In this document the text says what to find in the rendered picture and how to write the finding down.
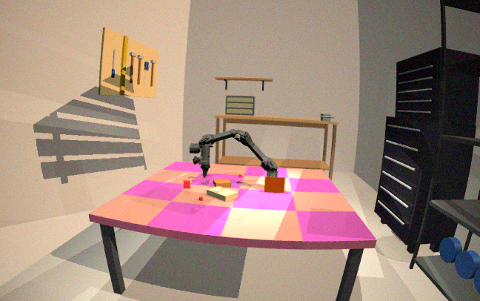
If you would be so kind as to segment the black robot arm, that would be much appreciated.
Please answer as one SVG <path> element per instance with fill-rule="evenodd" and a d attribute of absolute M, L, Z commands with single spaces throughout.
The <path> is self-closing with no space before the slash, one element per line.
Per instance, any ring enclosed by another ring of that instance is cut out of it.
<path fill-rule="evenodd" d="M 239 134 L 240 136 L 238 136 Z M 242 143 L 245 146 L 248 146 L 249 149 L 259 158 L 261 161 L 261 167 L 267 172 L 267 177 L 278 176 L 278 165 L 275 164 L 275 161 L 270 157 L 266 156 L 252 141 L 250 134 L 247 131 L 231 129 L 222 133 L 217 134 L 206 134 L 199 140 L 199 143 L 191 143 L 189 151 L 190 153 L 210 153 L 210 148 L 214 142 L 228 139 L 233 137 L 238 142 Z M 202 159 L 201 157 L 194 156 L 193 164 L 198 164 Z"/>

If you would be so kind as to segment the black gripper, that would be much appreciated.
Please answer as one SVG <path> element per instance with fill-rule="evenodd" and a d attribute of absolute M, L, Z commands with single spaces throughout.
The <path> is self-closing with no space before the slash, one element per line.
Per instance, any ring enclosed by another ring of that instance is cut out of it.
<path fill-rule="evenodd" d="M 208 174 L 208 170 L 210 168 L 210 163 L 209 163 L 209 160 L 210 160 L 210 154 L 209 153 L 202 153 L 201 154 L 202 156 L 202 159 L 200 162 L 199 162 L 199 165 L 201 165 L 201 169 L 203 171 L 203 176 L 204 178 L 207 176 Z"/>

